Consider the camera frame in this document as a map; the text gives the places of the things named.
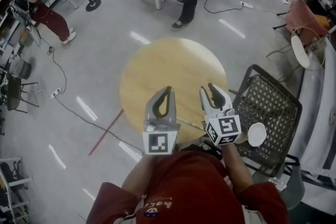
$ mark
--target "red sleeve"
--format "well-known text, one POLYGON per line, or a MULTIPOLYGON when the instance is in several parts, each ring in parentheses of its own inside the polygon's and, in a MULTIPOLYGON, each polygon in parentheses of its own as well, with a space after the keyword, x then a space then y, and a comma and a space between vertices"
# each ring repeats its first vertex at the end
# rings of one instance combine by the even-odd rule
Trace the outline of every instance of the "red sleeve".
POLYGON ((87 224, 113 223, 118 218, 133 214, 138 202, 134 194, 105 182, 93 203, 87 224))
POLYGON ((254 184, 237 195, 237 198, 248 209, 259 211, 267 224, 289 223, 287 207, 271 182, 254 184))

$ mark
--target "red shirt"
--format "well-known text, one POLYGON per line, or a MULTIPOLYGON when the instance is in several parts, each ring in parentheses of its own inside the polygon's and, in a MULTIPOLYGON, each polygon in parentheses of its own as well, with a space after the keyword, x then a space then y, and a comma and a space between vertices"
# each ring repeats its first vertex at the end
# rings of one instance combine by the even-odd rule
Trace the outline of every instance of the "red shirt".
POLYGON ((268 224, 289 223, 287 208, 272 183, 255 184, 235 195, 223 178, 224 165, 201 152, 181 151, 160 157, 144 206, 112 183, 103 183, 89 214, 89 224, 112 224, 135 214, 137 224, 245 223, 242 205, 258 210, 268 224))

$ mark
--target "round wooden table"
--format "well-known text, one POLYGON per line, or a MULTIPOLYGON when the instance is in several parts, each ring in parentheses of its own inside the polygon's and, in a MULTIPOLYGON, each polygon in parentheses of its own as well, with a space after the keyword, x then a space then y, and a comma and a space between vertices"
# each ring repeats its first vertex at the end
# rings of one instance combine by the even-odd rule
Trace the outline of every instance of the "round wooden table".
POLYGON ((157 91, 171 86, 177 121, 181 123, 177 143, 190 142, 205 134, 185 122, 202 127, 204 113, 199 90, 204 86, 209 93, 210 82, 228 90, 224 68, 211 51, 188 39, 160 39, 141 48, 125 67, 120 84, 121 105, 141 135, 146 103, 157 91))

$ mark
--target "pink chair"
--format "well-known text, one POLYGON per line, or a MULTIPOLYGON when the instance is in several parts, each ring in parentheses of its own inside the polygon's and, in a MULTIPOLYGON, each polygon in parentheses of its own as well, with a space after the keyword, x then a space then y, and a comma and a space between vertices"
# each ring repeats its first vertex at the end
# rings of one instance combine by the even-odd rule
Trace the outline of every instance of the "pink chair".
MULTIPOLYGON (((281 27, 286 27, 291 33, 293 33, 298 28, 308 27, 315 31, 320 37, 324 37, 328 34, 328 30, 320 25, 314 13, 303 0, 293 0, 290 3, 288 12, 279 13, 277 15, 280 16, 284 14, 286 14, 286 23, 281 26, 273 27, 274 30, 281 27)), ((312 31, 305 28, 299 32, 299 36, 304 46, 310 44, 316 37, 312 31)))

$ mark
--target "concrete floor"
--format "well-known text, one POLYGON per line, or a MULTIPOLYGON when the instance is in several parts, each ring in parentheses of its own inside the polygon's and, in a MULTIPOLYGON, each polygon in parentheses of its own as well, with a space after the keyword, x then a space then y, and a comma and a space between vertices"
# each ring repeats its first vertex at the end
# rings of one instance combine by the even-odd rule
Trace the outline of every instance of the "concrete floor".
MULTIPOLYGON (((76 1, 78 9, 62 1, 54 6, 77 32, 68 47, 61 46, 46 27, 39 29, 43 38, 55 46, 55 60, 67 76, 67 90, 59 100, 91 121, 79 105, 81 99, 97 116, 95 123, 104 128, 108 128, 122 108, 119 99, 122 70, 145 46, 146 40, 183 37, 204 45, 222 63, 231 89, 238 89, 246 69, 254 63, 275 78, 296 65, 290 53, 265 57, 288 43, 286 31, 271 28, 284 23, 272 13, 244 8, 210 14, 203 8, 205 0, 198 0, 194 21, 183 30, 172 32, 170 26, 182 10, 176 0, 167 0, 162 10, 156 10, 154 0, 102 0, 102 5, 90 13, 85 11, 87 0, 76 1), (242 35, 219 22, 220 19, 242 35)), ((289 8, 282 0, 208 0, 207 8, 212 11, 239 8, 240 1, 272 12, 285 12, 289 8)), ((34 67, 28 81, 39 81, 40 88, 50 95, 57 87, 64 88, 65 82, 47 51, 44 42, 41 47, 32 44, 24 50, 23 57, 34 67)), ((299 73, 287 85, 292 91, 299 73)), ((27 191, 32 223, 84 223, 101 183, 121 185, 136 161, 110 134, 89 155, 103 131, 66 111, 56 100, 46 98, 42 91, 36 96, 40 108, 20 105, 28 114, 3 108, 6 135, 0 137, 1 154, 21 156, 26 174, 34 177, 27 191)), ((141 135, 124 114, 111 132, 143 148, 141 135)))

